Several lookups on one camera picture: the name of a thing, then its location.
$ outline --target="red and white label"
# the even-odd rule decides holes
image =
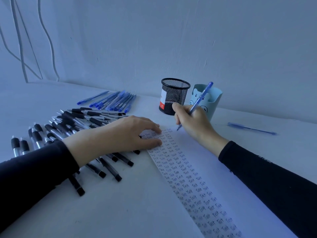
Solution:
[[[160,103],[159,103],[159,106],[161,107],[161,109],[164,109],[165,99],[166,99],[166,91],[164,91],[164,90],[162,89],[161,101],[160,101]]]

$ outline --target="black mesh pen holder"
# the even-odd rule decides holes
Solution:
[[[191,85],[186,81],[176,78],[164,78],[161,83],[163,87],[159,109],[165,114],[174,115],[175,112],[172,104],[177,102],[184,105],[187,90]]]

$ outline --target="person's left hand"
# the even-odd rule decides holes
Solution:
[[[140,133],[147,129],[162,132],[159,124],[150,119],[129,116],[100,128],[79,131],[63,142],[81,167],[105,154],[160,146],[160,139],[140,139]]]

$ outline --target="person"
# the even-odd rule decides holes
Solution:
[[[298,237],[317,237],[317,185],[220,136],[202,108],[173,104],[176,124],[218,157]],[[106,126],[82,130],[63,141],[0,164],[0,232],[57,185],[93,159],[114,152],[151,149],[160,139],[140,139],[144,130],[161,133],[159,124],[129,116]],[[298,208],[305,204],[307,208]]]

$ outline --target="white table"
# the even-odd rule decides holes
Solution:
[[[0,161],[13,157],[12,135],[27,137],[33,122],[47,124],[60,109],[76,108],[77,101],[101,91],[49,81],[2,91]],[[139,96],[129,114],[148,117],[162,128],[174,125],[174,118],[161,113],[158,106],[159,98]],[[227,122],[279,135],[239,130],[226,126]],[[212,124],[224,137],[317,183],[316,124],[221,108],[216,110]],[[123,178],[120,183],[111,174],[102,180],[83,168],[80,177],[86,191],[84,196],[79,197],[66,180],[0,237],[202,237],[147,152],[129,156],[135,163],[132,168],[120,162],[114,164]],[[245,237],[260,237],[259,233],[271,238],[292,236],[246,187],[242,187],[243,191],[234,187],[231,192],[222,189],[217,187],[217,192]]]

